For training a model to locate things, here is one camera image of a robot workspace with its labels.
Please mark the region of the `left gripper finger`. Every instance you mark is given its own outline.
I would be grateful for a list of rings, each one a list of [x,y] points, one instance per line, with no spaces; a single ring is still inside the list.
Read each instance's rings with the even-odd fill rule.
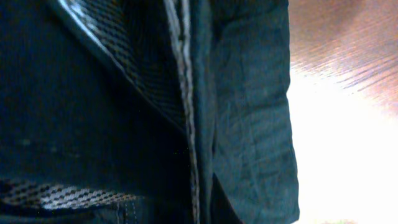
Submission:
[[[211,192],[211,223],[243,224],[237,214],[235,214],[215,174],[213,174],[213,187]]]

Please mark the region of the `black shorts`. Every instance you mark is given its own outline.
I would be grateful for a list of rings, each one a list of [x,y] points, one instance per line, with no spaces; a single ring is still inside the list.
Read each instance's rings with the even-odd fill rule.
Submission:
[[[287,1],[1,2],[1,222],[299,219]]]

